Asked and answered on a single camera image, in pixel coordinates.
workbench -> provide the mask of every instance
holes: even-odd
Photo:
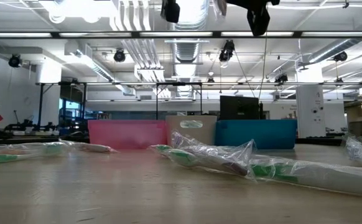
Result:
[[[263,154],[351,164],[340,147]],[[0,164],[0,223],[362,223],[362,197],[188,169],[152,151]]]

cardboard box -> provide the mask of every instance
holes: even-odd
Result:
[[[217,116],[166,116],[167,144],[172,145],[171,135],[177,130],[183,136],[213,146],[215,143]]]

white column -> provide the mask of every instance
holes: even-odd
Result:
[[[306,68],[308,69],[297,69],[298,82],[323,82],[320,65],[309,65]],[[298,86],[296,95],[299,138],[326,136],[323,87],[321,85]]]
[[[57,83],[61,81],[62,66],[54,61],[48,60],[42,65],[38,65],[36,68],[37,82],[39,83]],[[42,107],[42,120],[41,125],[47,125],[48,122],[58,124],[59,116],[59,98],[60,98],[60,86],[51,86],[46,84],[44,90],[47,90],[43,95],[43,107]]]

black monitor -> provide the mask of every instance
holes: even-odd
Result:
[[[220,120],[260,119],[258,98],[220,96]]]

metal beam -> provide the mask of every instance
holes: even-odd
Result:
[[[362,39],[362,30],[268,31],[255,37],[251,31],[84,31],[0,32],[0,39]]]
[[[247,86],[247,82],[163,82],[163,83],[152,83],[152,82],[90,82],[90,83],[36,83],[36,85],[129,85],[129,86],[156,86],[156,85],[172,85],[172,86],[184,86],[184,85],[205,85],[205,86],[218,86],[218,85],[235,85],[235,86]],[[302,86],[302,85],[323,85],[323,86],[342,86],[342,85],[359,85],[362,86],[362,82],[285,82],[285,83],[268,83],[268,82],[249,82],[250,86],[262,85],[262,86]]]

